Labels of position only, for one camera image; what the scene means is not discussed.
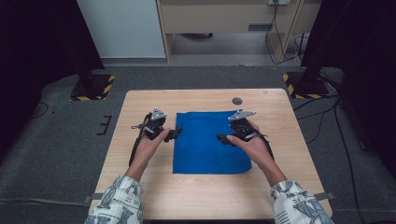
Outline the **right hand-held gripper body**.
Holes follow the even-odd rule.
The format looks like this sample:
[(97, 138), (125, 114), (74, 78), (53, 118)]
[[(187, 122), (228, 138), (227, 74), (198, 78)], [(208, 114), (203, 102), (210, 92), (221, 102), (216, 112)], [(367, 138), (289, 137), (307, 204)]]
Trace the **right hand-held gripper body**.
[(233, 136), (248, 142), (251, 138), (258, 134), (258, 131), (252, 127), (247, 117), (255, 115), (255, 111), (237, 110), (233, 115), (228, 117), (231, 122), (230, 127), (234, 130)]

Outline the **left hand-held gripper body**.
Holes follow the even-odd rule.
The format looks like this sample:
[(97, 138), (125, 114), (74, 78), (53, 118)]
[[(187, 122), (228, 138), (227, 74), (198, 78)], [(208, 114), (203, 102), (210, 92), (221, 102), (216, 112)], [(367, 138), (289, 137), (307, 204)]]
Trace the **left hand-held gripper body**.
[(153, 110), (144, 117), (141, 124), (132, 126), (132, 129), (139, 129), (139, 135), (136, 140), (139, 141), (144, 135), (146, 135), (149, 140), (155, 139), (163, 131), (166, 117), (166, 113), (154, 107)]

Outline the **blue cloth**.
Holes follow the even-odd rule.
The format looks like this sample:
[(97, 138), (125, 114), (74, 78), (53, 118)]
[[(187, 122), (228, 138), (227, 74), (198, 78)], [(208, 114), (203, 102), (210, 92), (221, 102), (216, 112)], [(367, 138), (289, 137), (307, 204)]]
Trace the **blue cloth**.
[(233, 133), (228, 117), (233, 111), (177, 113), (182, 129), (174, 145), (173, 173), (183, 175), (235, 175), (252, 168), (240, 147), (224, 145), (217, 135)]

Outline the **person's right hand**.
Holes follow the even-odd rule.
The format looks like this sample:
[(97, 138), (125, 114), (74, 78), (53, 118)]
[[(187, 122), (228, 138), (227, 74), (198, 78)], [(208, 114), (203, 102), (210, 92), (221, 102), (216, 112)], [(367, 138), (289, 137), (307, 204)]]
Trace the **person's right hand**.
[(243, 141), (236, 136), (227, 135), (226, 138), (237, 147), (242, 148), (252, 161), (254, 161), (260, 169), (267, 174), (271, 166), (275, 164), (269, 153), (268, 147), (263, 140), (263, 135), (259, 127), (252, 121), (248, 121), (256, 134), (249, 140)]

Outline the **person's left hand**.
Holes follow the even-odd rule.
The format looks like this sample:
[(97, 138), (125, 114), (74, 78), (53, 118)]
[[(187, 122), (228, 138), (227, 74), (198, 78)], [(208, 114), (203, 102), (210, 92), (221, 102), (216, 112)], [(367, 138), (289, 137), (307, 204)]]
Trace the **person's left hand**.
[(168, 135), (169, 129), (164, 129), (155, 139), (150, 140), (146, 136), (141, 138), (135, 151), (134, 159), (125, 173), (129, 177), (139, 180), (149, 164), (160, 143)]

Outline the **striped black stand base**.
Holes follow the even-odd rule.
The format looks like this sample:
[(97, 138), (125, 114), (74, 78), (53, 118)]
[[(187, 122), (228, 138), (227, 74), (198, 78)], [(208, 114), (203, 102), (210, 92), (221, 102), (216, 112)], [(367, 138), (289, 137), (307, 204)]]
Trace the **striped black stand base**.
[(71, 101), (104, 100), (114, 82), (112, 75), (93, 75), (93, 81), (84, 83), (79, 80), (70, 93)]
[(319, 99), (329, 96), (329, 91), (322, 80), (304, 72), (287, 72), (283, 75), (283, 79), (293, 99)]

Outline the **white panel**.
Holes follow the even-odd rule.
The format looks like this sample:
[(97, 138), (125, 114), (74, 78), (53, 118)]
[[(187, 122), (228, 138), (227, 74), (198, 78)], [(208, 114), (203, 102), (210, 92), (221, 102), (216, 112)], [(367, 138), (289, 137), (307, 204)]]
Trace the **white panel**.
[(78, 0), (101, 58), (164, 58), (156, 0)]

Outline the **light wooden desk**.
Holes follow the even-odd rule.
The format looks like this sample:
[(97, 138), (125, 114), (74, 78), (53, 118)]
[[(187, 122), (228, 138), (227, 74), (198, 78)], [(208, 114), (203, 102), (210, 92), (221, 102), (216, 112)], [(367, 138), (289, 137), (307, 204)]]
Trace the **light wooden desk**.
[(268, 6), (268, 0), (156, 0), (166, 58), (175, 34), (265, 32), (270, 52), (282, 61), (291, 38), (312, 30), (321, 1)]

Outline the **black curtain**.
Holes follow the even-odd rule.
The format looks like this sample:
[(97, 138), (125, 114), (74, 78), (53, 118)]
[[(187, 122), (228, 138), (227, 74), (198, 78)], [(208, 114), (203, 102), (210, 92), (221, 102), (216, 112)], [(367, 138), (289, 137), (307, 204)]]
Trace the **black curtain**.
[(0, 158), (51, 82), (102, 69), (77, 0), (0, 0)]
[(341, 93), (396, 175), (396, 0), (322, 0), (303, 66), (344, 72)]

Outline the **black stand post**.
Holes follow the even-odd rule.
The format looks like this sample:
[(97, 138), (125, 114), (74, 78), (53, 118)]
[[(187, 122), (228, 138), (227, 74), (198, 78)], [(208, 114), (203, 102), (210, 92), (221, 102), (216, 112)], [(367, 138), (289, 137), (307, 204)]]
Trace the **black stand post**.
[(318, 73), (331, 48), (343, 15), (353, 0), (322, 0), (318, 15), (306, 45), (302, 61), (304, 72), (300, 84), (311, 87), (317, 82)]
[(92, 76), (92, 72), (79, 49), (76, 49), (76, 54), (79, 80), (86, 89), (93, 89), (95, 87), (95, 79)]

